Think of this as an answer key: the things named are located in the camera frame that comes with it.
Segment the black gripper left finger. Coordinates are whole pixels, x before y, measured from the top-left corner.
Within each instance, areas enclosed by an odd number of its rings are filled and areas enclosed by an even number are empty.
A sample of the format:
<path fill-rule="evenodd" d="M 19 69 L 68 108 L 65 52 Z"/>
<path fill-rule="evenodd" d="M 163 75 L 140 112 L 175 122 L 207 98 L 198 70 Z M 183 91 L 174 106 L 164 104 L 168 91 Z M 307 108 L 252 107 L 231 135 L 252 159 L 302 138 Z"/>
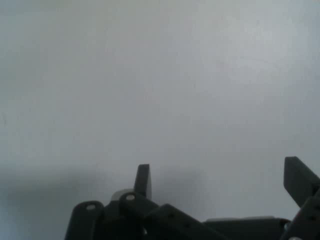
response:
<path fill-rule="evenodd" d="M 137 168 L 132 189 L 103 205 L 96 200 L 74 207 L 66 240 L 223 240 L 225 236 L 173 207 L 151 200 L 149 164 Z"/>

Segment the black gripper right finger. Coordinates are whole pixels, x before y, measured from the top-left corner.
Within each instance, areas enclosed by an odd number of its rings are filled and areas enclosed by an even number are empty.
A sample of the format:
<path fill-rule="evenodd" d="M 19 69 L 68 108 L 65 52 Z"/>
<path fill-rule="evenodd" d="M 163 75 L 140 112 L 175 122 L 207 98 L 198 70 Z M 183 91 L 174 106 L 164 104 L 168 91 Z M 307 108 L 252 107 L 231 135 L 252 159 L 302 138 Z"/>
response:
<path fill-rule="evenodd" d="M 320 178 L 298 157 L 284 159 L 283 185 L 299 206 L 286 227 L 282 240 L 318 240 L 320 238 Z"/>

